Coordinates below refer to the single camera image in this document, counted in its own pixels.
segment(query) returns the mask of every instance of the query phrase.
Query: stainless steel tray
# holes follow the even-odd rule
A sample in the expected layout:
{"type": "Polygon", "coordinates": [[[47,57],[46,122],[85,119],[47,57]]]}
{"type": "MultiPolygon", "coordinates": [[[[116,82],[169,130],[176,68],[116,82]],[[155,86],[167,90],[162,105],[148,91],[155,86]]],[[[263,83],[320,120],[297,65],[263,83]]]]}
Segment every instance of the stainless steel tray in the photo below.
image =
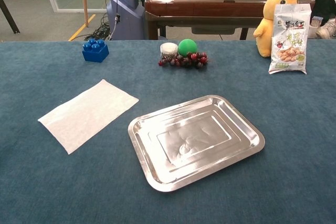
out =
{"type": "Polygon", "coordinates": [[[128,132],[148,183],[159,191],[179,189],[265,146],[263,135],[217,95],[140,116],[128,132]]]}

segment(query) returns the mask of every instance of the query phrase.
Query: gray floor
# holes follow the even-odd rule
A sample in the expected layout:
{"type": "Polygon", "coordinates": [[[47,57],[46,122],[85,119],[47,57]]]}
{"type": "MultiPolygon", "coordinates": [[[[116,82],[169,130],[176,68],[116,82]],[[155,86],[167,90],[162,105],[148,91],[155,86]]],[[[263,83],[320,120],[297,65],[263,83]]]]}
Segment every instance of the gray floor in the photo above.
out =
{"type": "MultiPolygon", "coordinates": [[[[20,34],[13,34],[4,15],[0,12],[0,40],[3,41],[66,41],[84,23],[83,13],[54,13],[49,0],[4,0],[20,34]]],[[[88,28],[80,35],[90,34],[100,25],[103,13],[96,13],[88,28]]],[[[190,28],[167,27],[167,39],[238,40],[241,29],[233,35],[195,35],[190,28]]],[[[254,40],[253,29],[247,39],[254,40]]]]}

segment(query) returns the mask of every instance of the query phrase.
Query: snack bag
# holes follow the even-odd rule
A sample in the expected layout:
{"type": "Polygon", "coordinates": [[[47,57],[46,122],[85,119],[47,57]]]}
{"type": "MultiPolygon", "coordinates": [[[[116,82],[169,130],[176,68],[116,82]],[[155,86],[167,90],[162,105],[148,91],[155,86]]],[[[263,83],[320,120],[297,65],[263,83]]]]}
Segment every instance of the snack bag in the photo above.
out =
{"type": "Polygon", "coordinates": [[[277,5],[274,11],[270,74],[299,70],[306,73],[309,4],[277,5]]]}

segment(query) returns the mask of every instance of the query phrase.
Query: stuffed toy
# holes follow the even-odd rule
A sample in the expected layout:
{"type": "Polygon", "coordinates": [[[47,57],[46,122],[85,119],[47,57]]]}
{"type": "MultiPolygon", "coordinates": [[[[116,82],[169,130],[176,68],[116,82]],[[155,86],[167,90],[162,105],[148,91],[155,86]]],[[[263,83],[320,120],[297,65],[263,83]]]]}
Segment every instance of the stuffed toy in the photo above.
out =
{"type": "Polygon", "coordinates": [[[297,4],[298,0],[267,0],[264,5],[264,18],[260,22],[253,36],[257,40],[258,51],[261,56],[271,56],[271,38],[273,35],[273,18],[275,6],[280,4],[297,4]]]}

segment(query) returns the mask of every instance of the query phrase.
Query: grape bunch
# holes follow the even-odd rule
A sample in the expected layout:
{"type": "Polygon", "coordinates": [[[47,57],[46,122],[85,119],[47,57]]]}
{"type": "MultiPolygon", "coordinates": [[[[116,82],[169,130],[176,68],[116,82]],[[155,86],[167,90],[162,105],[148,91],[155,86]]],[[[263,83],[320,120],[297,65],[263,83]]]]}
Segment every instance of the grape bunch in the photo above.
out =
{"type": "Polygon", "coordinates": [[[159,61],[159,66],[165,66],[170,64],[170,66],[176,67],[195,67],[202,68],[208,62],[208,56],[204,52],[191,53],[188,52],[186,57],[176,54],[174,56],[163,55],[162,59],[159,61]]]}

